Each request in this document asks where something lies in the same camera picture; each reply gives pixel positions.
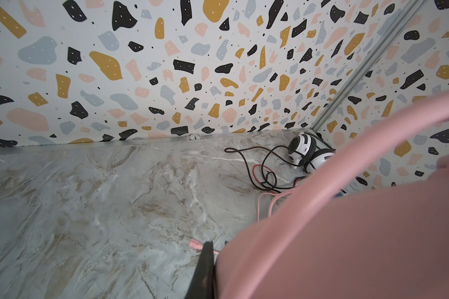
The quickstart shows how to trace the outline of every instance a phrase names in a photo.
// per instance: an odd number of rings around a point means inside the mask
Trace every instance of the terrazzo pattern wallpaper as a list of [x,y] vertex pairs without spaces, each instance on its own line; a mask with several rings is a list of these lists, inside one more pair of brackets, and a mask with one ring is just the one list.
[[[431,0],[319,130],[336,148],[395,111],[449,90],[449,0]],[[426,129],[357,177],[364,188],[424,180],[449,154],[449,122]]]
[[405,4],[0,1],[0,147],[305,127]]

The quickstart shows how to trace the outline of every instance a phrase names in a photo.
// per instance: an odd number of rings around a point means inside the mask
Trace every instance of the gray marble floor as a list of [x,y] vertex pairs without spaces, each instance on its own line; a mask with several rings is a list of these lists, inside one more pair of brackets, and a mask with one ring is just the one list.
[[[0,155],[0,298],[183,298],[199,255],[183,237],[220,250],[256,221],[261,192],[224,148],[295,134]],[[302,174],[267,165],[283,184]]]

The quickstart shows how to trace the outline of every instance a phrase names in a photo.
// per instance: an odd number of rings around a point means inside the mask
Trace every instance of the headphones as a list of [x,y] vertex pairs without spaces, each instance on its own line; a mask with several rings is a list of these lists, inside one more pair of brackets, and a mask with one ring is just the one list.
[[327,159],[334,156],[334,151],[329,148],[321,149],[317,147],[316,139],[311,135],[300,134],[289,143],[288,155],[293,164],[302,165],[305,171],[311,174]]

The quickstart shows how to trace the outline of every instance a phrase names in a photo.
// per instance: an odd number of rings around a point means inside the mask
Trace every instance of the black spot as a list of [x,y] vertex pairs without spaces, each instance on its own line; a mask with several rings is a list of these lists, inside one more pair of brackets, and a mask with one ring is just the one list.
[[400,88],[406,89],[409,86],[411,86],[414,82],[421,79],[422,77],[424,77],[424,74],[422,73],[421,70],[418,70],[418,71],[412,73],[411,75],[408,75],[404,84]]
[[[276,17],[278,16],[278,13],[280,12],[281,6],[283,5],[284,0],[274,0],[273,4],[271,4],[268,12],[268,25],[266,26],[266,29],[271,28],[273,26],[274,20],[276,20]],[[281,18],[281,21],[287,21],[288,15],[284,13],[283,17]]]
[[227,65],[223,65],[223,66],[219,66],[219,67],[215,68],[215,72],[216,73],[229,74],[229,72],[231,71],[232,67],[233,67],[233,64],[232,63],[228,63]]
[[173,66],[175,67],[176,70],[184,71],[184,72],[188,72],[190,74],[193,74],[194,63],[185,62],[185,61],[181,61],[181,60],[176,60],[175,59],[173,61]]
[[129,42],[128,46],[130,47],[130,49],[132,49],[133,52],[139,52],[143,50],[143,46],[135,42]]
[[132,28],[136,24],[136,19],[130,15],[128,8],[118,1],[113,2],[112,28],[116,31],[120,27]]
[[331,58],[333,58],[341,49],[341,45],[343,44],[343,39],[336,45],[336,48],[334,48],[333,55],[331,55]]
[[158,108],[153,108],[153,107],[148,107],[148,110],[153,113],[153,114],[161,114],[161,115],[165,115],[165,112],[161,109]]
[[428,153],[430,153],[430,154],[439,154],[434,147],[428,148]]
[[357,105],[360,101],[362,101],[360,98],[356,97],[347,97],[348,100],[350,100],[354,105]]
[[75,1],[66,0],[62,5],[63,7],[65,7],[66,12],[70,15],[73,21],[83,22],[87,19],[87,17]]
[[388,7],[386,7],[386,9],[384,9],[384,14],[388,14],[388,13],[392,13],[394,11],[394,3],[389,5]]
[[250,51],[248,51],[248,56],[251,56],[252,54],[254,54],[257,50],[257,45],[254,45]]
[[278,77],[278,74],[274,73],[271,78],[269,79],[270,82],[273,82],[276,80],[276,78]]
[[301,57],[299,62],[309,61],[313,57],[313,50],[309,48],[306,53]]
[[229,18],[226,18],[226,20],[220,25],[220,29],[223,31],[229,30]]
[[215,130],[210,128],[210,127],[204,127],[201,129],[202,132],[206,133],[206,134],[211,134],[213,133]]
[[150,79],[150,84],[151,85],[156,85],[158,84],[158,79],[156,77],[154,77],[153,79]]
[[301,22],[298,26],[293,28],[293,32],[291,33],[291,37],[295,37],[306,29],[307,19]]
[[429,138],[437,139],[442,143],[449,143],[449,129],[436,133]]
[[251,109],[248,111],[250,115],[253,115],[253,114],[256,113],[256,107],[257,107],[257,104],[254,104],[254,105],[251,107]]
[[195,103],[196,103],[197,100],[199,100],[199,99],[193,98],[193,99],[192,99],[192,100],[185,106],[185,109],[188,109],[188,110],[194,110],[194,109],[195,109]]
[[136,132],[138,132],[135,129],[129,129],[126,131],[121,132],[120,135],[120,141],[126,140],[126,138],[130,137],[131,135],[135,134]]
[[356,177],[356,180],[358,180],[359,183],[367,186],[368,183],[366,182],[366,180],[364,178],[360,178],[359,176]]
[[408,32],[406,32],[406,33],[404,33],[404,40],[410,40],[410,39],[412,39],[412,40],[418,40],[419,39],[419,31],[417,31],[417,30],[411,30],[411,31],[408,31]]
[[67,60],[69,63],[77,64],[81,61],[80,51],[73,49],[72,47],[68,47],[68,57]]
[[449,0],[434,0],[437,9],[448,9],[449,8]]
[[359,12],[358,16],[354,20],[355,23],[364,24],[368,20],[369,15]]
[[181,0],[181,23],[185,26],[186,22],[189,21],[192,16],[192,4],[190,0]]
[[14,147],[18,144],[15,140],[0,139],[0,147]]
[[171,133],[176,134],[178,136],[181,136],[183,134],[188,134],[188,126],[172,128]]
[[266,128],[267,126],[269,126],[269,123],[262,124],[261,126],[259,126],[259,129],[257,131],[259,132],[259,131],[263,130],[264,128]]
[[331,20],[336,23],[340,18],[344,17],[345,13],[346,12],[344,10],[340,10],[333,5],[333,7],[331,7],[331,11],[329,12],[329,16],[331,17]]
[[83,106],[79,102],[72,103],[72,111],[70,111],[71,115],[84,119],[88,116],[88,112],[83,108]]
[[323,82],[323,79],[314,78],[312,84],[319,86]]
[[13,100],[6,96],[0,96],[0,105],[5,103],[12,103]]
[[308,109],[308,106],[311,105],[311,103],[312,103],[312,102],[307,103],[306,106],[302,107],[301,109],[302,109],[302,110]]

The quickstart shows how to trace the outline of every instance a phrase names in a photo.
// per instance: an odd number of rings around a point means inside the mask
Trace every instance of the pink object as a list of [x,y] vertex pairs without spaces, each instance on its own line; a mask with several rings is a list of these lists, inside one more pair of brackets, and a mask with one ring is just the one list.
[[449,298],[449,156],[426,182],[331,201],[384,153],[446,120],[449,92],[414,103],[277,195],[291,196],[222,249],[219,298]]

